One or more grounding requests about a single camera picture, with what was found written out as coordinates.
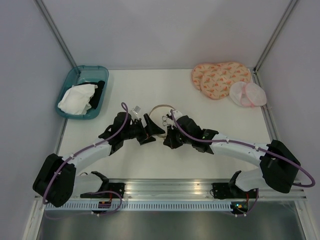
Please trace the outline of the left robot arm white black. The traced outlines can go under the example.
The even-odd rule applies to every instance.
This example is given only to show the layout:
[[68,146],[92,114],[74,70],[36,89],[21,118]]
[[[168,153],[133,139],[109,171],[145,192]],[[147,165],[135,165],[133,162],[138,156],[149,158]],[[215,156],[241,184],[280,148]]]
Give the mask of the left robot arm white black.
[[114,154],[126,140],[136,139],[140,145],[144,145],[154,142],[157,135],[164,133],[148,114],[133,119],[129,113],[119,112],[113,123],[91,145],[68,156],[55,153],[48,155],[32,189],[42,196],[45,204],[55,207],[61,207],[76,195],[79,186],[83,186],[84,195],[92,192],[98,198],[104,198],[109,193],[108,178],[97,171],[87,175],[79,175],[79,172]]

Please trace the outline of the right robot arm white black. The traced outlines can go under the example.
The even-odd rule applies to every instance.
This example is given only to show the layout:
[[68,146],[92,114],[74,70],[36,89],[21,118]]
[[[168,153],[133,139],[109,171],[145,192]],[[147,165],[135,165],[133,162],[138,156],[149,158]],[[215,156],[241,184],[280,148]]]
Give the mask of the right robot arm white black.
[[169,114],[162,117],[167,130],[165,146],[177,149],[191,145],[200,153],[229,156],[256,167],[233,174],[226,185],[234,198],[264,187],[283,194],[291,191],[301,164],[281,141],[272,140],[269,144],[242,142],[216,130],[202,129],[187,115],[168,123],[171,119]]

